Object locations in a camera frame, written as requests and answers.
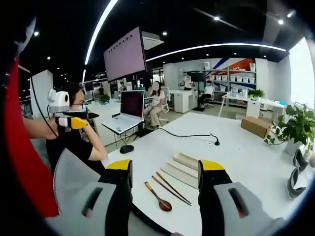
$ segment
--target red fabric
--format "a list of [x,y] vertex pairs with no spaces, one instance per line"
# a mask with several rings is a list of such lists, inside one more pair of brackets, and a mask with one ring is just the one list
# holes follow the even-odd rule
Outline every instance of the red fabric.
[[33,148],[23,125],[18,95],[18,59],[11,68],[4,106],[6,145],[17,179],[44,218],[56,216],[53,176]]

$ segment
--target green plant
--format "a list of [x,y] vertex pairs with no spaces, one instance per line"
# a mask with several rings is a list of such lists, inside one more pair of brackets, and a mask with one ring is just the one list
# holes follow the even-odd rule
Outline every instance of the green plant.
[[110,97],[107,94],[104,94],[102,97],[99,98],[101,102],[108,102]]
[[[288,122],[284,123],[284,115],[278,118],[278,125],[272,127],[270,133],[274,135],[272,138],[270,133],[264,140],[267,144],[279,145],[284,143],[289,139],[294,139],[294,143],[298,141],[307,145],[308,140],[311,143],[314,142],[314,127],[315,127],[315,117],[312,111],[307,111],[306,105],[303,105],[303,109],[299,109],[297,106],[293,108],[288,105],[285,113],[288,115]],[[275,138],[277,138],[280,143],[275,143]]]
[[248,91],[248,96],[252,96],[254,98],[258,98],[258,97],[264,97],[265,96],[265,92],[261,89],[253,89],[253,90],[249,90]]

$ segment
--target black ceiling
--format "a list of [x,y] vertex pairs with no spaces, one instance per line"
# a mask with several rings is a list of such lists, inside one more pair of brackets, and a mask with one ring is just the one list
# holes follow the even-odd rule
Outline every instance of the black ceiling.
[[[46,2],[37,14],[35,30],[20,55],[20,64],[36,74],[48,69],[53,73],[54,84],[86,80],[105,70],[103,52],[129,30],[140,26],[143,31],[158,34],[163,44],[146,51],[146,58],[187,47],[214,43],[264,43],[290,49],[302,37],[304,28],[297,16],[286,17],[290,8],[270,8],[269,0],[119,0],[101,28],[92,50],[88,66],[84,61],[90,38],[109,0],[55,0]],[[214,21],[213,16],[229,23]],[[266,20],[278,28],[274,40],[266,40]],[[280,26],[278,19],[284,19]],[[226,46],[187,51],[152,61],[154,67],[165,62],[206,58],[238,57],[263,58],[280,61],[287,53],[261,50],[257,47]],[[27,76],[20,78],[20,90],[29,89]]]

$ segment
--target wooden chopsticks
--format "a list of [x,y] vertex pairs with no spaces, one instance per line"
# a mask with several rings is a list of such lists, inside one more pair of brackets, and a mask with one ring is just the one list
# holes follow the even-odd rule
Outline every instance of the wooden chopsticks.
[[160,184],[163,188],[165,188],[168,192],[170,192],[171,194],[173,194],[175,197],[177,197],[179,200],[183,201],[184,203],[186,203],[187,205],[191,206],[191,202],[188,201],[184,196],[182,196],[169,182],[166,181],[166,179],[164,179],[164,177],[157,172],[157,175],[169,186],[171,187],[179,196],[181,196],[183,199],[181,199],[179,196],[177,196],[175,193],[173,193],[168,187],[166,187],[163,183],[161,183],[157,178],[155,178],[154,176],[152,176],[152,178],[158,182],[158,184]]

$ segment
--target wooden spoon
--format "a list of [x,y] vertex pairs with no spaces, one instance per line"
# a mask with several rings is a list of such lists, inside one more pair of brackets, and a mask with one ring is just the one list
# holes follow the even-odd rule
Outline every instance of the wooden spoon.
[[144,182],[144,184],[153,193],[153,195],[157,198],[159,208],[161,208],[164,211],[171,211],[172,210],[171,203],[159,198],[158,195],[155,193],[155,191],[152,189],[151,185],[148,182]]

